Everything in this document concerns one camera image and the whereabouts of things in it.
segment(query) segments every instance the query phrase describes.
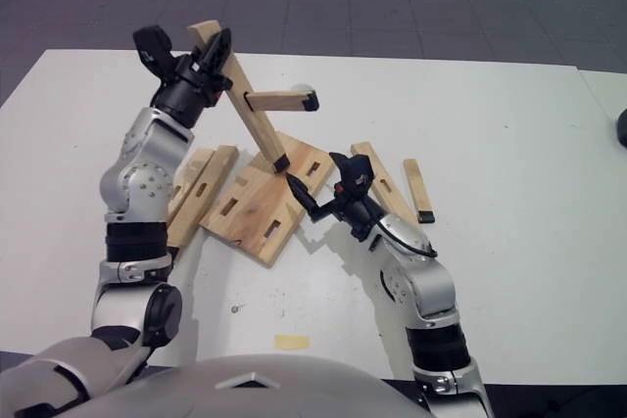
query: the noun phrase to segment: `floor tile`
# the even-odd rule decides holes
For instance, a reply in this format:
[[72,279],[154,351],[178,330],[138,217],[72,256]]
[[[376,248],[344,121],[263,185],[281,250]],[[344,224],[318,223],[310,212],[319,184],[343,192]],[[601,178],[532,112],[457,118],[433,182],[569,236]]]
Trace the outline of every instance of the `floor tile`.
[[351,31],[353,56],[369,58],[421,58],[415,31]]
[[564,39],[557,40],[555,46],[570,66],[582,70],[627,72],[627,64],[613,44]]
[[413,2],[411,5],[420,31],[447,33],[479,33],[482,31],[481,23],[465,0],[450,4],[437,1]]
[[474,10],[487,33],[544,36],[545,33],[522,2],[475,3]]
[[456,61],[494,61],[495,57],[483,34],[420,33],[425,59]]
[[563,57],[549,38],[489,34],[497,61],[530,64],[564,64]]
[[351,47],[346,29],[287,27],[282,54],[306,56],[349,56]]

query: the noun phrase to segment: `black end cap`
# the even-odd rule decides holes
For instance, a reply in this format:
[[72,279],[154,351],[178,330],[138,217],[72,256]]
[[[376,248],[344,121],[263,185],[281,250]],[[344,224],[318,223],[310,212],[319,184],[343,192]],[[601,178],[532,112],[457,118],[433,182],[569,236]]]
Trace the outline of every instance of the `black end cap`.
[[178,247],[168,247],[168,253],[172,257],[172,263],[174,263],[174,260],[178,255]]
[[286,170],[288,166],[290,166],[290,160],[287,158],[287,155],[283,154],[274,163],[274,171],[276,171],[276,173],[281,173]]
[[419,210],[418,222],[421,224],[432,224],[435,222],[435,215],[432,210]]
[[627,147],[627,110],[620,114],[616,122],[616,134],[618,134],[618,142],[623,147]]
[[317,109],[320,108],[315,90],[312,90],[312,92],[307,95],[307,98],[303,100],[303,107],[306,112],[316,112]]

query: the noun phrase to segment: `light wood piece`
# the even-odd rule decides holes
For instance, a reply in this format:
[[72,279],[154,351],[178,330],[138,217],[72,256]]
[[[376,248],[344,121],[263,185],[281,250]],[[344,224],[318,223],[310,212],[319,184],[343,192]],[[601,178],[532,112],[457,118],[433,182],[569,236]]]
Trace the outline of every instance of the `light wood piece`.
[[405,169],[405,175],[408,178],[408,184],[410,185],[413,206],[418,214],[418,222],[421,224],[431,224],[435,222],[435,215],[431,207],[431,202],[429,201],[429,196],[427,195],[427,189],[424,186],[424,180],[422,179],[418,162],[415,159],[405,159],[403,161],[403,167]]
[[315,112],[318,109],[315,91],[251,92],[246,94],[255,112]]
[[372,191],[379,201],[379,204],[388,212],[394,212],[399,217],[412,225],[418,225],[415,214],[403,199],[399,188],[396,186],[390,174],[383,166],[381,159],[376,155],[369,142],[360,142],[351,146],[351,153],[363,154],[370,157],[374,180],[372,181]]
[[187,195],[189,195],[192,186],[194,186],[194,183],[198,180],[198,177],[213,154],[214,151],[211,149],[196,149],[187,163],[185,163],[183,169],[174,177],[174,188],[168,204],[168,225],[170,225],[178,213]]
[[[279,136],[290,157],[290,173],[301,178],[312,195],[317,194],[333,170],[333,161],[327,153],[298,139]],[[272,266],[304,215],[285,175],[275,174],[259,153],[222,193],[201,225],[265,266]]]
[[182,249],[189,244],[198,222],[216,200],[217,192],[238,155],[237,148],[233,146],[216,149],[168,227],[169,247]]
[[[222,28],[216,21],[187,26],[187,31],[190,33],[194,44],[199,47],[204,46],[214,34],[221,30]],[[281,145],[272,123],[264,112],[253,112],[244,99],[246,92],[253,92],[254,90],[233,52],[226,60],[222,74],[233,81],[233,86],[226,91],[226,95],[246,124],[264,157],[275,166],[277,166],[276,163],[284,162],[285,149]]]

